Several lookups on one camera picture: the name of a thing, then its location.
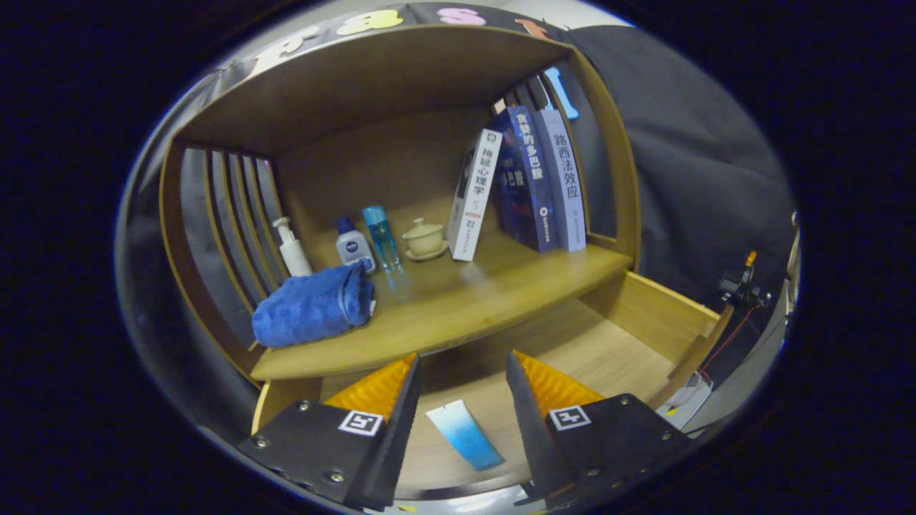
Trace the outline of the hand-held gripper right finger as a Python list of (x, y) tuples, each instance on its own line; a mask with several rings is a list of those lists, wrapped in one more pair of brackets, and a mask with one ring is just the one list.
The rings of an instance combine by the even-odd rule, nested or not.
[(616, 505), (691, 452), (691, 440), (629, 393), (606, 397), (533, 356), (507, 357), (530, 495)]

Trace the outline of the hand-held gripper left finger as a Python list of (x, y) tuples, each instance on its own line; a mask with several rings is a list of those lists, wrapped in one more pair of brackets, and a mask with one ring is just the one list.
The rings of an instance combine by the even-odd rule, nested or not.
[(282, 479), (337, 504), (394, 502), (421, 394), (421, 358), (403, 356), (324, 402), (294, 398), (238, 450)]

